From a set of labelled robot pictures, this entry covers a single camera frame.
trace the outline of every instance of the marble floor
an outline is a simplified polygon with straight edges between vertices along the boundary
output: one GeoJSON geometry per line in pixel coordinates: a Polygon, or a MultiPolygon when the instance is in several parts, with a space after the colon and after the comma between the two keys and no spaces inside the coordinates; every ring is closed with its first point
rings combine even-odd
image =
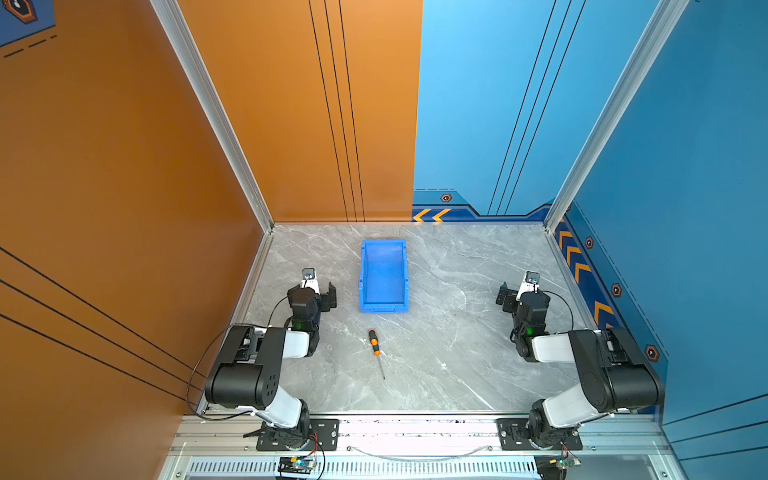
{"type": "MultiPolygon", "coordinates": [[[[544,290],[575,308],[541,225],[335,224],[277,226],[247,322],[265,325],[277,300],[314,267],[321,291],[337,288],[338,307],[323,313],[314,356],[286,359],[280,385],[313,412],[527,412],[531,404],[577,381],[573,366],[527,363],[509,341],[512,317],[495,304],[506,281],[516,288],[526,270],[544,290]],[[360,247],[365,239],[405,239],[410,310],[387,315],[359,311],[360,247]],[[376,329],[386,381],[368,343],[376,329]]],[[[288,302],[273,324],[290,316],[288,302]]],[[[553,297],[548,331],[570,327],[568,308],[553,297]]]]}

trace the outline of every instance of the screwdriver shaft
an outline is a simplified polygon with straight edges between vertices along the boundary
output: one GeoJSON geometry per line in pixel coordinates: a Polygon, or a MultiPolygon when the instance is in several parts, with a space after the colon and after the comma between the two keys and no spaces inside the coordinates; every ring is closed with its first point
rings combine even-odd
{"type": "Polygon", "coordinates": [[[382,357],[377,355],[376,358],[379,359],[379,369],[382,371],[382,378],[386,380],[386,377],[384,376],[384,367],[382,366],[382,357]]]}

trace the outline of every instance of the blue wall panel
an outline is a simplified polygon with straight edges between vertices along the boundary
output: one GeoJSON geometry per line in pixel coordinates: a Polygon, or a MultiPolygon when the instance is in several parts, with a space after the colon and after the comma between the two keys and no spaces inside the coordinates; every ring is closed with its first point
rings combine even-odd
{"type": "MultiPolygon", "coordinates": [[[[576,197],[668,354],[670,434],[707,435],[674,444],[714,455],[684,462],[692,480],[729,478],[701,465],[724,472],[718,454],[768,436],[717,433],[740,426],[736,407],[706,413],[768,393],[765,45],[768,3],[691,2],[576,197]]],[[[744,408],[741,425],[768,420],[744,408]]]]}
{"type": "Polygon", "coordinates": [[[664,426],[664,431],[670,442],[680,442],[684,439],[742,428],[745,425],[768,422],[766,412],[768,412],[768,396],[703,415],[696,415],[689,419],[667,423],[664,426]]]}
{"type": "Polygon", "coordinates": [[[456,190],[481,215],[551,202],[656,4],[589,0],[558,74],[583,0],[425,0],[414,188],[456,190]]]}
{"type": "Polygon", "coordinates": [[[682,462],[691,480],[741,480],[765,478],[768,450],[731,453],[682,462]]]}

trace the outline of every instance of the aluminum frame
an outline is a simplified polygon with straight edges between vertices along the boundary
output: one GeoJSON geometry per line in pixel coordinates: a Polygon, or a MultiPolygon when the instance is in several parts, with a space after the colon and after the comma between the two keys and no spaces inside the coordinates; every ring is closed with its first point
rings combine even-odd
{"type": "MultiPolygon", "coordinates": [[[[495,420],[498,418],[526,418],[526,415],[509,413],[340,413],[317,415],[340,420],[338,449],[327,452],[328,465],[324,478],[538,478],[526,474],[511,476],[509,467],[498,470],[498,465],[530,462],[534,456],[559,455],[558,449],[549,451],[505,452],[498,440],[495,420]],[[403,467],[399,460],[377,458],[373,455],[394,456],[406,460],[425,460],[424,468],[403,467]],[[449,458],[466,455],[461,458],[449,458]],[[442,465],[467,463],[486,465],[476,472],[441,470],[442,465]]],[[[179,428],[160,480],[193,478],[214,473],[189,472],[197,461],[206,462],[275,462],[285,453],[258,452],[255,438],[244,439],[243,434],[261,425],[260,420],[231,419],[226,422],[205,422],[197,417],[186,416],[179,428]]],[[[672,453],[666,437],[652,415],[621,414],[590,422],[581,427],[584,450],[579,457],[596,455],[647,455],[657,471],[666,472],[672,479],[684,480],[682,471],[672,453]]],[[[263,477],[267,471],[262,466],[258,472],[228,471],[225,476],[263,477]]]]}
{"type": "Polygon", "coordinates": [[[203,57],[197,49],[178,2],[176,0],[150,0],[150,3],[157,19],[163,25],[165,35],[174,48],[184,73],[187,74],[197,100],[200,102],[216,138],[218,138],[219,144],[230,162],[232,171],[248,199],[248,204],[258,220],[261,230],[265,234],[271,232],[274,221],[270,210],[266,206],[256,178],[253,176],[243,148],[237,140],[235,130],[232,128],[230,119],[224,110],[214,82],[208,74],[203,57]]]}
{"type": "Polygon", "coordinates": [[[576,198],[576,193],[603,151],[608,138],[614,133],[621,116],[624,115],[634,94],[643,83],[645,75],[659,55],[688,2],[689,0],[660,0],[656,6],[611,96],[608,97],[598,121],[595,122],[571,171],[568,172],[565,182],[560,187],[552,208],[544,219],[544,226],[549,233],[554,232],[568,206],[576,198]]]}

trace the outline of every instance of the metal bracket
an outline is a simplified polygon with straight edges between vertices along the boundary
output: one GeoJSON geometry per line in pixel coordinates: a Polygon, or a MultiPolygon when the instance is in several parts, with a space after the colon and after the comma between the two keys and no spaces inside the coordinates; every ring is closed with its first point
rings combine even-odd
{"type": "MultiPolygon", "coordinates": [[[[525,428],[528,423],[527,419],[497,419],[496,429],[498,430],[498,439],[502,443],[502,450],[553,450],[542,449],[536,444],[532,443],[529,438],[526,437],[527,429],[525,428]]],[[[577,435],[569,435],[565,440],[565,446],[568,450],[581,450],[584,446],[581,444],[581,438],[578,436],[578,431],[574,430],[577,435]]]]}
{"type": "MultiPolygon", "coordinates": [[[[310,435],[314,436],[315,434],[317,434],[317,442],[323,448],[324,452],[336,451],[339,438],[339,420],[313,419],[310,417],[310,435]]],[[[286,442],[293,443],[295,441],[296,436],[294,435],[268,429],[259,435],[259,442],[256,444],[256,450],[259,452],[295,452],[295,449],[289,449],[286,446],[286,442]]],[[[308,442],[307,446],[313,447],[314,445],[312,442],[308,442]]]]}

